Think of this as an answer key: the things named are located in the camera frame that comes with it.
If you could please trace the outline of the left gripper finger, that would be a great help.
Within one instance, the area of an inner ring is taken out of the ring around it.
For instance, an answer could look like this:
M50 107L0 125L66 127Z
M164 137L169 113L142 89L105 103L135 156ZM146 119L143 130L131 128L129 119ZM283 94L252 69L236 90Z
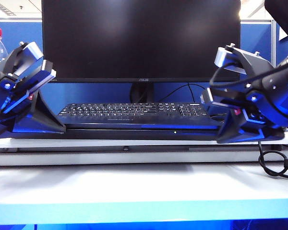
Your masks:
M31 129L34 132L64 133L66 131L66 126L49 109L40 92L33 94L31 115Z
M0 138L52 138L64 133L64 124L47 117L23 117L0 123Z

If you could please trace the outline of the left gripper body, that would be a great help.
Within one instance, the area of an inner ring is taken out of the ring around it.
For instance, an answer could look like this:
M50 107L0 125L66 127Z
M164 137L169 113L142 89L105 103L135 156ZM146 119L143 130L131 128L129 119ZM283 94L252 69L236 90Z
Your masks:
M0 123L11 119L32 117L33 94L56 75L52 62L42 65L22 79L14 72L13 65L0 63Z

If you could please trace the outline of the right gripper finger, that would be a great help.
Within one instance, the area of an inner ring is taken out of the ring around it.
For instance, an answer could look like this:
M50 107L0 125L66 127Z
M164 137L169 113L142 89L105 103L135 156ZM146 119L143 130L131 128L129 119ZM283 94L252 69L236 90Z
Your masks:
M282 129L273 128L243 128L240 142L282 140L285 137Z
M219 144L238 143L243 141L244 131L239 127L236 121L236 115L230 111L219 129L216 141Z

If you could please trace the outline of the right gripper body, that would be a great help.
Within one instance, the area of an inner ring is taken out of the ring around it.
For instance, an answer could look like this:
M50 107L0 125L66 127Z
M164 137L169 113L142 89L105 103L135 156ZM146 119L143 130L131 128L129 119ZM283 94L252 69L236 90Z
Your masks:
M272 126L288 127L288 82L231 82L210 84L202 103L253 113Z

